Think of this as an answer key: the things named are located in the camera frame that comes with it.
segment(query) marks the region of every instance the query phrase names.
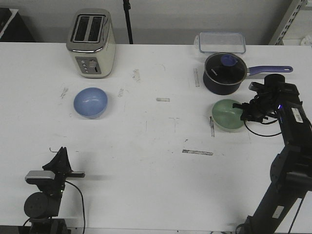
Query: white table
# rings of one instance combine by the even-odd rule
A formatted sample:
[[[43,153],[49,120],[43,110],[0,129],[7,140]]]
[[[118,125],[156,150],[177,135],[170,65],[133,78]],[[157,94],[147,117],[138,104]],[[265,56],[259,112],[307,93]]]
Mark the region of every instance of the white table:
[[[84,194],[88,227],[233,231],[253,215],[270,183],[271,162],[284,147],[282,136],[267,139],[245,128],[227,133],[215,127],[212,137],[208,119],[220,99],[249,102],[255,95],[250,82],[263,82],[266,74],[218,96],[204,86],[203,60],[188,45],[118,45],[104,79],[80,77],[65,44],[1,43],[0,53],[0,225],[27,219],[24,202],[38,189],[24,177],[54,157],[49,148],[61,146],[67,147],[72,169],[86,173],[70,181]],[[241,57],[247,66],[292,66],[286,80],[297,85],[312,119],[310,47],[247,46]],[[75,95],[92,86],[109,98],[95,120],[73,108]],[[249,125],[263,134],[279,131],[278,124]],[[287,232],[297,205],[279,232]],[[312,232],[311,209],[308,193],[293,232]],[[69,227],[83,225],[80,197],[70,185],[59,217]]]

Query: black saucepan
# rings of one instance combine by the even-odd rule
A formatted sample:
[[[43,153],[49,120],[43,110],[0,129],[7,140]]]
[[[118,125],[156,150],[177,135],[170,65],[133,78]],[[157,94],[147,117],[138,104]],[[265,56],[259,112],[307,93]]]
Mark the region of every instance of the black saucepan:
[[[245,62],[231,53],[216,53],[205,62],[204,84],[213,93],[228,95],[235,92],[246,76],[261,72],[292,72],[290,66],[256,66],[247,68]]]

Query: toaster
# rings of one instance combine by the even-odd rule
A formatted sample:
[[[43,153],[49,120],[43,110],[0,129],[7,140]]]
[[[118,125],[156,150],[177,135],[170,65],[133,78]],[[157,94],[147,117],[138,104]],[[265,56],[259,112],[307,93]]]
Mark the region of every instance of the toaster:
[[[66,47],[80,75],[104,78],[110,74],[116,43],[112,20],[104,9],[81,9],[71,26]]]

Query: wall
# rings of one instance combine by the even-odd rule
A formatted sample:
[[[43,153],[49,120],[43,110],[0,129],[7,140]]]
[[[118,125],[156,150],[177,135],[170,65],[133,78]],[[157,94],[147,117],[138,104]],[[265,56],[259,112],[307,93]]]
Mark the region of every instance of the wall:
[[[192,44],[200,31],[244,34],[247,44],[267,44],[291,0],[130,0],[134,43]],[[65,42],[74,13],[104,8],[117,43],[127,43],[122,0],[0,0],[19,9],[37,41]]]

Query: purple handle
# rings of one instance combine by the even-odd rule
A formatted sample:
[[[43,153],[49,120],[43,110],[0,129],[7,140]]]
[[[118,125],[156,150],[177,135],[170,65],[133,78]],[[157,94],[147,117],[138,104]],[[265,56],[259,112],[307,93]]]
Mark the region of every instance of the purple handle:
[[[261,72],[292,72],[293,68],[290,66],[256,66],[250,67],[249,75],[255,75]]]

